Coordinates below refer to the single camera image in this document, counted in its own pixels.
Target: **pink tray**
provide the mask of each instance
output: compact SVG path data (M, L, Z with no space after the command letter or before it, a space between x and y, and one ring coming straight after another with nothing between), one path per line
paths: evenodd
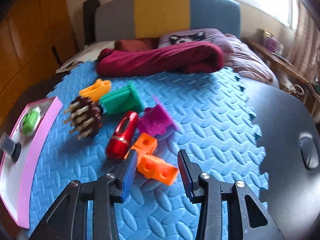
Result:
M41 108L41 122L33 137L19 132L19 125L23 116L34 107ZM29 204L33 176L44 141L62 103L58 97L45 98L30 103L21 113L16 122L10 138L21 143L21 153L16 163L11 157L4 154L0 165L0 197L9 214L19 227L29 228Z

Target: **purple toy piece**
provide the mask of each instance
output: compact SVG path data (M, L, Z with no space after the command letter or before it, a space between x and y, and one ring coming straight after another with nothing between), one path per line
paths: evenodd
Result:
M175 121L171 118L164 106L160 103L158 98L156 96L152 97L157 105L153 108L147 107L144 109L144 116L139 118L137 125L139 132L144 132L150 136L164 134L169 125L173 125L176 130L179 130L179 127L176 125Z

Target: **orange cube with hole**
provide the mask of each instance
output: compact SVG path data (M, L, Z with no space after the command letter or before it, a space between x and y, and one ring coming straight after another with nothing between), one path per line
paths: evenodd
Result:
M157 146L158 146L158 142L157 142L156 138L153 138L152 136L150 136L150 135L148 135L146 133L142 133L140 135L140 137L138 138L138 140L134 143L134 145L129 149L129 151L131 149L137 151L137 154L138 154L138 166L139 166L139 163L140 163L142 157L144 155L146 155L146 154L152 155L153 152L155 151L155 149L157 148Z
M132 147L129 149L129 152L130 152L130 150L136 150L136 151L137 151L137 154L138 154L138 163L137 163L137 166L139 166L142 157L143 157L144 155L146 155L147 152L145 152L144 150L141 150L140 148L136 147L135 145L132 145Z
M152 155L158 146L158 141L152 136L142 133L134 145L141 150L144 150L147 154Z

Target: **orange toy block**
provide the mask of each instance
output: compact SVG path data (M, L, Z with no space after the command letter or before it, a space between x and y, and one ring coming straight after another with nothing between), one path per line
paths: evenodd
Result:
M153 138L146 133L142 133L134 145L141 150L144 150L147 154L152 155L158 146L158 141L156 138Z
M179 173L179 169L153 155L142 157L138 171L147 179L156 179L168 186L173 184Z
M156 138L153 138L152 136L146 134L146 133L142 133L138 140L134 143L134 145L132 145L132 147L129 149L129 151L131 149L136 150L137 154L138 154L138 166L139 163L142 159L142 157L146 154L153 154L153 152L155 151L155 149L158 146L158 142Z
M111 81L97 79L97 81L90 87L79 91L79 95L85 98L91 98L92 101L98 101L103 95L109 93L111 89Z
M132 145L132 147L129 149L129 152L130 152L130 150L136 150L136 151L137 151L137 154L138 154L138 164L137 164L137 166L139 166L142 157L143 157L144 155L146 155L147 152L144 151L144 150L141 150L140 148L136 147L135 145Z

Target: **brown gear toy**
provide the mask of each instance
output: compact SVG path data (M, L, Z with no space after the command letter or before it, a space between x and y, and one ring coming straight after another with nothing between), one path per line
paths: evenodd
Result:
M90 98L76 97L64 111L65 114L69 112L70 117L63 121L64 123L71 122L73 129L69 131L69 134L79 131L77 138L81 140L86 137L93 138L99 133L102 123L101 109L97 102L91 101Z

